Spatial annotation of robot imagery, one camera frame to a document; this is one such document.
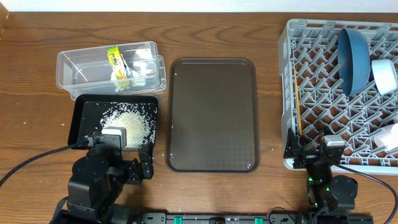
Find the wooden chopstick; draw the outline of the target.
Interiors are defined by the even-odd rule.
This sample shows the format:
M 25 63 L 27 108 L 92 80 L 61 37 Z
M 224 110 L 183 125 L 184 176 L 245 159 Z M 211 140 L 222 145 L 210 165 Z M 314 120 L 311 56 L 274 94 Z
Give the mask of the wooden chopstick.
M 300 113 L 300 100 L 299 100 L 299 86 L 297 83 L 297 71 L 294 68 L 294 84 L 295 84 L 295 103 L 297 107 L 297 126 L 298 126 L 298 136 L 302 135 L 302 123 L 301 123 L 301 113 Z

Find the white cup pink inside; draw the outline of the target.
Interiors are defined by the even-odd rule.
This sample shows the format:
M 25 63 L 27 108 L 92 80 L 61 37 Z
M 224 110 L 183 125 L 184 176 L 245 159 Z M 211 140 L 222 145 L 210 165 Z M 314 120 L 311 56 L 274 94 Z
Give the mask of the white cup pink inside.
M 397 123 L 390 124 L 378 129 L 374 136 L 374 142 L 378 147 L 385 146 L 386 151 L 390 151 L 397 147 L 397 137 Z

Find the blue plate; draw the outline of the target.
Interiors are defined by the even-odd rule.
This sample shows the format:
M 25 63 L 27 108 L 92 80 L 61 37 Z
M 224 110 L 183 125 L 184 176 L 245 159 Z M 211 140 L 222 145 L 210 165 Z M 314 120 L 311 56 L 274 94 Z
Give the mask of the blue plate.
M 338 36 L 338 70 L 343 80 L 341 88 L 346 96 L 361 93 L 368 84 L 370 58 L 368 43 L 355 29 L 342 29 Z

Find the light blue rice bowl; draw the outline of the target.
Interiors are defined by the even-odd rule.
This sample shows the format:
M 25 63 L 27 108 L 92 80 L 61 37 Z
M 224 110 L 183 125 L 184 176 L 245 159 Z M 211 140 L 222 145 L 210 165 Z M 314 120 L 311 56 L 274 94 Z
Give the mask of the light blue rice bowl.
M 371 66 L 377 90 L 381 95 L 397 90 L 397 74 L 391 60 L 373 60 Z

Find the green snack wrapper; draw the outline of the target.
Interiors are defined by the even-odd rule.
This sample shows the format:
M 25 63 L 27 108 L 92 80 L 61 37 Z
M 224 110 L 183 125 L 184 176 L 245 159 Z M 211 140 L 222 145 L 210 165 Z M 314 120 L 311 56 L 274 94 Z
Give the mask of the green snack wrapper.
M 131 73 L 124 61 L 118 46 L 107 50 L 109 64 L 112 68 L 111 80 L 116 81 L 116 91 L 128 89 L 132 86 Z

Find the white napkin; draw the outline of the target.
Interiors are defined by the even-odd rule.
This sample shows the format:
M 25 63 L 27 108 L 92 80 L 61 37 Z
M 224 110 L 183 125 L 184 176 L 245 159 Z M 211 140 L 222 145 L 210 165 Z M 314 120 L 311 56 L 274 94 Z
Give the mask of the white napkin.
M 149 73 L 151 73 L 150 70 L 147 69 L 147 62 L 133 62 L 131 65 L 128 65 L 129 71 L 131 73 L 131 78 L 129 79 L 132 83 L 131 87 L 141 87 L 146 84 L 146 78 L 149 76 Z

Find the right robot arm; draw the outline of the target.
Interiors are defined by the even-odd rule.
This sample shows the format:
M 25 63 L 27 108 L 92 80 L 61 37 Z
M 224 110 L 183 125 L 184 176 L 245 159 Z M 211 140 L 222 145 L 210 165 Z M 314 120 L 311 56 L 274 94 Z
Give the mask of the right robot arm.
M 325 128 L 317 147 L 305 150 L 288 129 L 284 158 L 293 159 L 294 169 L 307 171 L 307 196 L 313 205 L 308 213 L 309 223 L 346 223 L 349 211 L 355 208 L 357 181 L 345 175 L 334 176 L 331 171 L 341 160 L 344 148 L 344 139 Z

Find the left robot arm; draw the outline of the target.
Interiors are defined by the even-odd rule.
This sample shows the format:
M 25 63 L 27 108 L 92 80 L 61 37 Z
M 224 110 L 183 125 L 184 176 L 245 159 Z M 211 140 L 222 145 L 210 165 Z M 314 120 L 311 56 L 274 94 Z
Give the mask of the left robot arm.
M 124 185 L 139 185 L 154 175 L 152 142 L 139 158 L 122 157 L 122 136 L 97 134 L 88 138 L 88 153 L 72 167 L 68 196 L 57 204 L 51 223 L 141 223 L 138 211 L 116 204 Z

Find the grey dishwasher rack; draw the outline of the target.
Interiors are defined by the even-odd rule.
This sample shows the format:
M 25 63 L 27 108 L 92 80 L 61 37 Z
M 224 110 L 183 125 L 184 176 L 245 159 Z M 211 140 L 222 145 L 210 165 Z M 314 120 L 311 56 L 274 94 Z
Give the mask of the grey dishwasher rack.
M 342 29 L 364 35 L 372 59 L 397 63 L 397 24 L 385 22 L 291 19 L 279 38 L 282 79 L 282 143 L 292 128 L 299 145 L 313 149 L 329 126 L 345 140 L 340 172 L 347 168 L 367 174 L 396 175 L 397 150 L 378 147 L 374 136 L 397 118 L 397 92 L 381 95 L 374 81 L 354 96 L 346 96 L 338 75 L 338 36 Z M 300 100 L 302 135 L 297 126 L 294 68 Z

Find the black waste tray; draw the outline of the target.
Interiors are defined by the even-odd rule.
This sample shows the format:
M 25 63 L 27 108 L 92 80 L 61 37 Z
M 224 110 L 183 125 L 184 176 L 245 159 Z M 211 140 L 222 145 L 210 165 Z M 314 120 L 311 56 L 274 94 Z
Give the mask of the black waste tray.
M 141 95 L 80 95 L 75 101 L 68 144 L 84 141 L 106 128 L 124 128 L 125 151 L 155 145 L 158 100 Z

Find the spilled white rice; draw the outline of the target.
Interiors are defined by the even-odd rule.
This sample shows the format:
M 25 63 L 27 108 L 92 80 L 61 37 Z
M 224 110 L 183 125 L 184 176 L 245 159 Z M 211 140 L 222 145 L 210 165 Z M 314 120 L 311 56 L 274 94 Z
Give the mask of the spilled white rice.
M 77 140 L 85 140 L 109 126 L 127 131 L 126 151 L 137 151 L 149 141 L 155 142 L 158 107 L 153 103 L 107 103 L 89 101 L 84 104 Z

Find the brown serving tray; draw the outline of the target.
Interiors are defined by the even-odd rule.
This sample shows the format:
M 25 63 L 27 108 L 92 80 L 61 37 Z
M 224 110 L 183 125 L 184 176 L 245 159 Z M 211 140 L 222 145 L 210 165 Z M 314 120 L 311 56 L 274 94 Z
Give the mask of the brown serving tray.
M 260 164 L 256 68 L 246 58 L 180 58 L 170 68 L 166 163 L 239 173 Z

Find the clear plastic bin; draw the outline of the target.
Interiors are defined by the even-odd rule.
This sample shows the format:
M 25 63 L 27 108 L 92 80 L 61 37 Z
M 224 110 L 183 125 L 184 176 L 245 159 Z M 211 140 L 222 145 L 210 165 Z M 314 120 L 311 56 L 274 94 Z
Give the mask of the clear plastic bin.
M 107 50 L 118 46 L 128 65 L 133 62 L 147 62 L 151 71 L 146 84 L 115 92 L 111 81 L 112 68 Z M 164 58 L 158 53 L 153 41 L 135 42 L 119 45 L 106 45 L 86 49 L 63 51 L 57 57 L 56 84 L 59 89 L 70 93 L 72 99 L 83 94 L 131 95 L 137 93 L 162 91 L 166 89 L 166 69 Z

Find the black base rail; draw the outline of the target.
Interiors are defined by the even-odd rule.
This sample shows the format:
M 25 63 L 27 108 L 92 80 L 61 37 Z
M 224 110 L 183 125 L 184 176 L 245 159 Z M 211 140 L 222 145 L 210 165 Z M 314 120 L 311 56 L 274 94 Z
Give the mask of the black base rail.
M 294 224 L 312 223 L 304 214 L 271 213 L 270 215 L 233 214 L 166 214 L 143 213 L 141 223 L 146 224 Z

